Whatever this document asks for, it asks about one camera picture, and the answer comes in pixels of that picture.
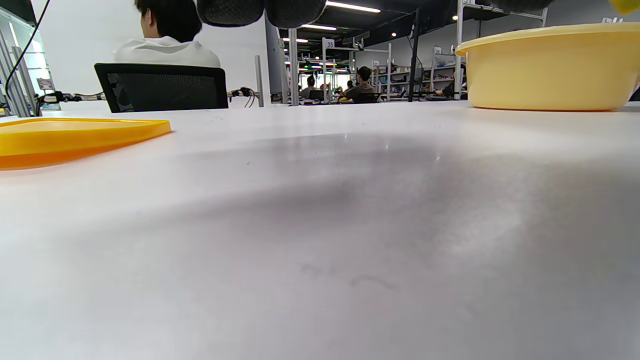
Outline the person's left hand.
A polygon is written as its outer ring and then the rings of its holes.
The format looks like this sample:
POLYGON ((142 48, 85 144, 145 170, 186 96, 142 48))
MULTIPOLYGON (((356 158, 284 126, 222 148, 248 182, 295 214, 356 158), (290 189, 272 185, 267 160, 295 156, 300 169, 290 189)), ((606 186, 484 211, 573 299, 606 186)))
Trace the person's left hand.
POLYGON ((211 27, 247 27, 266 14, 277 28, 300 28, 322 16, 327 0, 197 0, 202 22, 211 27))

